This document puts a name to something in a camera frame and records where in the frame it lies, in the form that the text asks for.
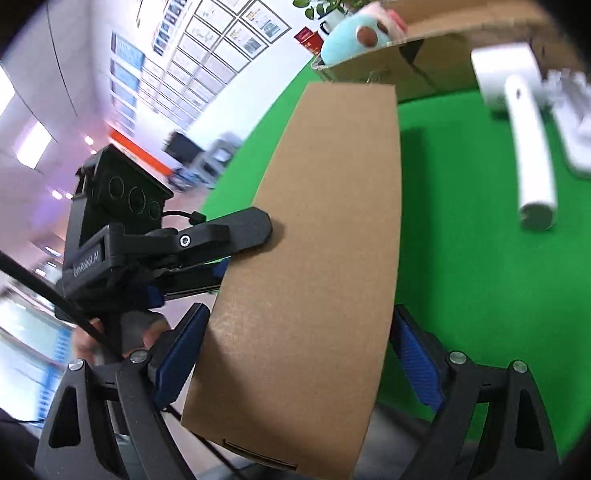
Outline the person's left hand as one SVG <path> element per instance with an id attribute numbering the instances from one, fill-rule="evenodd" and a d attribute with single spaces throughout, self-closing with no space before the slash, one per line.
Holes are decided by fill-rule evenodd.
<path id="1" fill-rule="evenodd" d="M 127 312 L 120 319 L 120 348 L 127 358 L 135 350 L 150 350 L 163 334 L 172 329 L 166 317 L 156 312 Z M 99 364 L 102 344 L 76 326 L 71 340 L 75 359 Z"/>

